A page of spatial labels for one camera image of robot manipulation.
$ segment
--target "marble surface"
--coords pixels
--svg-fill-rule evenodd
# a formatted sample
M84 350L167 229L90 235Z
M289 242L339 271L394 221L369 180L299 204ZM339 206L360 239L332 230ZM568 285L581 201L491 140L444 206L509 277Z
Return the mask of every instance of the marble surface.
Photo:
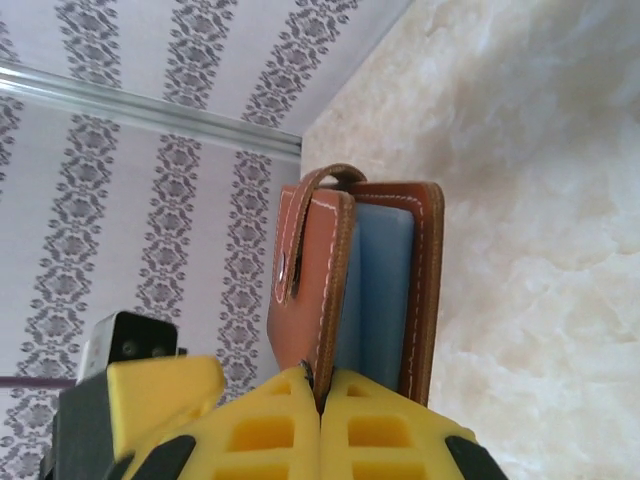
M306 133L446 195L430 406L509 478L640 478L640 2L417 0Z

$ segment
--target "purple wire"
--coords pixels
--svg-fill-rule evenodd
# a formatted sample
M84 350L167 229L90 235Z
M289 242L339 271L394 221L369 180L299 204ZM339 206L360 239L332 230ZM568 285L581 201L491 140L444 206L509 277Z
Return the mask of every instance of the purple wire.
M76 381L68 378L42 377L0 377L0 388L49 388L64 390L75 386Z

